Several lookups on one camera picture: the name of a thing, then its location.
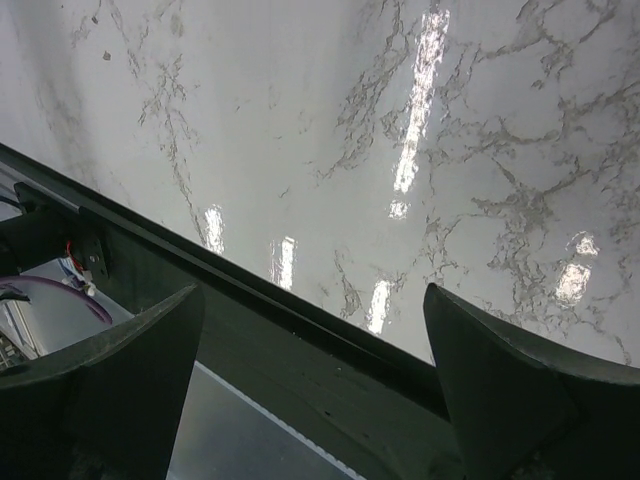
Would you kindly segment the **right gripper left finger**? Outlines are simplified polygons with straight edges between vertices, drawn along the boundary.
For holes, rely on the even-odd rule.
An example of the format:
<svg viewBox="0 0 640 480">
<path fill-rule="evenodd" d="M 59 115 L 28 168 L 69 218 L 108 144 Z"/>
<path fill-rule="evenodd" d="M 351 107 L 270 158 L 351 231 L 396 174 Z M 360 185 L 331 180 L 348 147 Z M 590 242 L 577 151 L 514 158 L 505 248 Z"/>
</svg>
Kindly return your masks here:
<svg viewBox="0 0 640 480">
<path fill-rule="evenodd" d="M 1 374 L 4 479 L 166 477 L 199 346 L 202 290 Z"/>
</svg>

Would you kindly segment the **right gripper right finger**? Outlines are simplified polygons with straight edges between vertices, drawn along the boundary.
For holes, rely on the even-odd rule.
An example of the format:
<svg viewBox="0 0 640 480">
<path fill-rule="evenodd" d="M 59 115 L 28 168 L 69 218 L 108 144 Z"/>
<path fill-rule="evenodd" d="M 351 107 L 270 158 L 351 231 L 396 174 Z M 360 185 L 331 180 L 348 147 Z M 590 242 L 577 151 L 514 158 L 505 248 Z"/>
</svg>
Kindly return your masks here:
<svg viewBox="0 0 640 480">
<path fill-rule="evenodd" d="M 430 284 L 423 311 L 470 479 L 636 479 L 639 371 Z"/>
</svg>

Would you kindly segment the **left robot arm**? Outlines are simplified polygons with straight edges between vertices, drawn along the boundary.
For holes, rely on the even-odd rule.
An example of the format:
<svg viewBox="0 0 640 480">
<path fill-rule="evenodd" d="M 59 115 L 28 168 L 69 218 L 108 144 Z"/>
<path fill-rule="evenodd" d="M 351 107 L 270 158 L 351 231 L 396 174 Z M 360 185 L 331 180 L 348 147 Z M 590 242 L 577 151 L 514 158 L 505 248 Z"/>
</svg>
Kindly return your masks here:
<svg viewBox="0 0 640 480">
<path fill-rule="evenodd" d="M 64 221 L 51 211 L 33 211 L 2 221 L 1 275 L 20 275 L 63 256 L 69 237 Z"/>
</svg>

